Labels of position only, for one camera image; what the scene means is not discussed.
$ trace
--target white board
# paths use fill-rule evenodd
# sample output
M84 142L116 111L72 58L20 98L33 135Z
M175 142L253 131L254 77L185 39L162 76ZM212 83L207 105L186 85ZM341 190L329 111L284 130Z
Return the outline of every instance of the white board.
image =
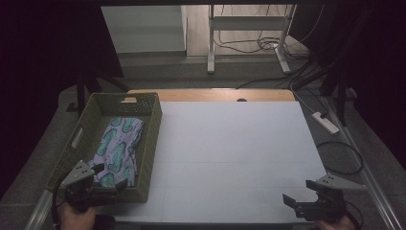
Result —
M296 102L161 103L146 204L116 204L117 221L303 222L282 194L315 201L326 174Z

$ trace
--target patterned cloth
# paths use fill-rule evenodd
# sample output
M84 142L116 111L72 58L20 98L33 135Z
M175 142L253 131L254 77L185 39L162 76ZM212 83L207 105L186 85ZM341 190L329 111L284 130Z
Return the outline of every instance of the patterned cloth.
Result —
M90 167L104 164L104 171L95 175L94 182L114 188L127 179L127 186L134 186L137 174L134 151L141 138L143 125L144 122L137 118L111 119L93 160L88 162Z

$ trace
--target green basket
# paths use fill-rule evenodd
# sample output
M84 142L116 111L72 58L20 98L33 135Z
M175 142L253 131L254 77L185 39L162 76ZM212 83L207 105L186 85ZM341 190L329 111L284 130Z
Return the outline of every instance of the green basket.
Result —
M138 170L135 186L120 192L116 201L147 202L155 147L162 119L161 105L156 93L93 94L48 181L49 191L54 189L58 179L71 171L79 160L88 162L93 159L109 121L114 117L136 117L144 121L142 136L135 149Z

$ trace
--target wooden board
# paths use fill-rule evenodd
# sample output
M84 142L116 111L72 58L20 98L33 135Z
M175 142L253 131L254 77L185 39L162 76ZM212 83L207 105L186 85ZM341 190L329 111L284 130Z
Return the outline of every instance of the wooden board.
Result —
M128 93L158 93L161 102L294 102L291 91L285 89L137 89Z

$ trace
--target power strip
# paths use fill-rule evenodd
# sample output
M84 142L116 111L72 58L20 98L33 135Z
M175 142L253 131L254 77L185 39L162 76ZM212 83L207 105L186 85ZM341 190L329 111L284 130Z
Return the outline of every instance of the power strip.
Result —
M330 134L335 134L340 131L337 126L335 126L331 121L329 121L327 118L321 118L321 113L320 112L315 112L311 116L320 124L322 125L325 129Z

